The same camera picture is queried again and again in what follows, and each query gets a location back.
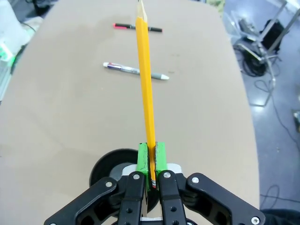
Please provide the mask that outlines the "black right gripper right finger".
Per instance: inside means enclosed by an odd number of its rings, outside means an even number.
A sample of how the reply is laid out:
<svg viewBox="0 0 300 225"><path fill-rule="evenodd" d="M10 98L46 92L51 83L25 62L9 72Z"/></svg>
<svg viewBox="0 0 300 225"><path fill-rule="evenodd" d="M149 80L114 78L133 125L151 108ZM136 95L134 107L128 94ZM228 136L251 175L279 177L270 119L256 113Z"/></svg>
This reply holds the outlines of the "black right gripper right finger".
<svg viewBox="0 0 300 225"><path fill-rule="evenodd" d="M165 144L155 147L155 169L165 225L186 225L189 209L213 225L263 225L265 215L202 173L185 177L167 166Z"/></svg>

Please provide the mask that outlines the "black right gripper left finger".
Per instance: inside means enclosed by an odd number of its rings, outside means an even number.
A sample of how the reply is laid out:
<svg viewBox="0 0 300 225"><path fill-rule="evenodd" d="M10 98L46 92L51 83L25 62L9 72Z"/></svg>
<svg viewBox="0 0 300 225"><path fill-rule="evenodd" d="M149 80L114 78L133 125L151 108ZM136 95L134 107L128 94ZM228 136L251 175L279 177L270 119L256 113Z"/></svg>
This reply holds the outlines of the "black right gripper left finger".
<svg viewBox="0 0 300 225"><path fill-rule="evenodd" d="M102 225L110 217L119 225L138 225L148 212L148 146L117 149L94 165L89 188L50 216L46 225Z"/></svg>

